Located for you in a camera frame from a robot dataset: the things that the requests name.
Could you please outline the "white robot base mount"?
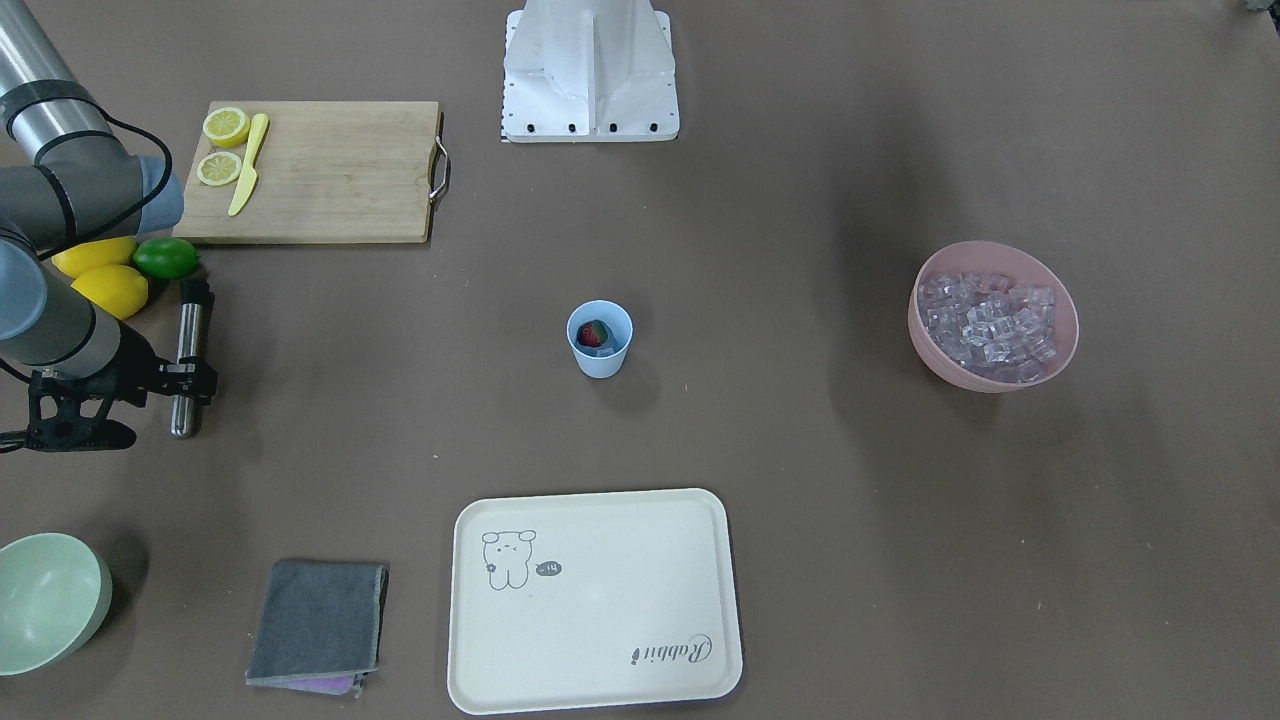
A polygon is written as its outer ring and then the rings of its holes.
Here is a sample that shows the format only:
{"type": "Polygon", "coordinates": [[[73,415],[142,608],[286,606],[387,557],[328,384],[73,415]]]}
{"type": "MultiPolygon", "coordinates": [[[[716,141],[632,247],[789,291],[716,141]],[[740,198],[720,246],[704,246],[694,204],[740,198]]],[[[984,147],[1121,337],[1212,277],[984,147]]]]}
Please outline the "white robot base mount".
{"type": "Polygon", "coordinates": [[[527,1],[504,28],[503,141],[678,137],[671,18],[649,1],[527,1]]]}

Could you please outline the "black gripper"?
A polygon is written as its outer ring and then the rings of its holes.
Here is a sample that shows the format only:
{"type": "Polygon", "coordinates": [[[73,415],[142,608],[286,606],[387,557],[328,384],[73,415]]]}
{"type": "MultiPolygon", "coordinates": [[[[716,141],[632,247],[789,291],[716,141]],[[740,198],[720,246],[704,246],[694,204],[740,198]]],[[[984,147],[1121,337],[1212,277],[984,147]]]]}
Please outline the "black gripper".
{"type": "Polygon", "coordinates": [[[155,392],[209,406],[218,387],[219,374],[209,363],[166,364],[125,327],[115,354],[96,373],[76,379],[58,370],[31,374],[24,447],[50,454],[125,450],[137,434],[110,418],[115,402],[142,407],[155,392]]]}

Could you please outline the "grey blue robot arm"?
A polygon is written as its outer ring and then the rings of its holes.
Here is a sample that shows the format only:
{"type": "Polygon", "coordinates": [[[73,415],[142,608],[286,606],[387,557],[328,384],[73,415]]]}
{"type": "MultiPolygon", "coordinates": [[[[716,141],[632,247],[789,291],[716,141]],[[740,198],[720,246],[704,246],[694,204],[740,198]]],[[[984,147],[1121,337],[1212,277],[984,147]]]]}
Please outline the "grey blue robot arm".
{"type": "Polygon", "coordinates": [[[47,260],[100,240],[170,229],[186,204],[172,152],[131,154],[122,123],[81,85],[23,1],[1,5],[3,133],[28,161],[1,173],[3,369],[27,368],[29,420],[3,450],[129,448],[109,414],[151,395],[211,402],[202,359],[169,361],[124,322],[58,279],[47,260]]]}

